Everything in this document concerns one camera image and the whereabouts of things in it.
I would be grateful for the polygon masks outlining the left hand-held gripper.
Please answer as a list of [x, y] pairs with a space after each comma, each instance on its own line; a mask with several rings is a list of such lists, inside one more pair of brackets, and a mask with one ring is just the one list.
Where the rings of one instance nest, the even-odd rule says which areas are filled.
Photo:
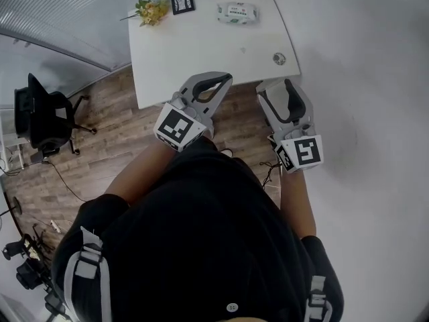
[[[155, 137], [177, 152], [183, 151], [206, 131], [212, 135], [214, 113], [233, 82], [226, 72], [204, 72], [191, 76], [164, 104], [154, 126]], [[200, 102], [194, 95], [200, 94]]]

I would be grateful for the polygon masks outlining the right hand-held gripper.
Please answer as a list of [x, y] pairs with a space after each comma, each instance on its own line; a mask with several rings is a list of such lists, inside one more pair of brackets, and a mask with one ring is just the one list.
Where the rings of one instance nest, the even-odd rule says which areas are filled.
[[[284, 172], [291, 174], [324, 162], [321, 135], [316, 133], [311, 118], [298, 124], [311, 106], [304, 91], [286, 78], [264, 80], [256, 87], [257, 98], [274, 133], [267, 138]], [[286, 92], [289, 116], [286, 119]], [[283, 129], [284, 123], [293, 128]]]

